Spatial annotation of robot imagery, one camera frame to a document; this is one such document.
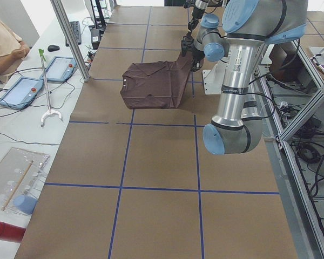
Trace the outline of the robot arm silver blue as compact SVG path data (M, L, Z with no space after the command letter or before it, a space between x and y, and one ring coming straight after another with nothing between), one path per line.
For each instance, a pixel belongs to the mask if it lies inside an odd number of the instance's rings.
M304 35L307 7L307 1L230 1L222 18L203 17L194 47L211 62L228 59L217 112L202 132L210 153L246 153L258 145L262 118L250 77L269 45Z
M228 1L220 0L220 1L209 1L209 0L189 0L185 1L184 8L188 9L190 7L193 8L192 11L192 19L188 23L188 34L191 35L193 30L197 27L199 21L202 19L206 9L208 6L214 7L225 7Z

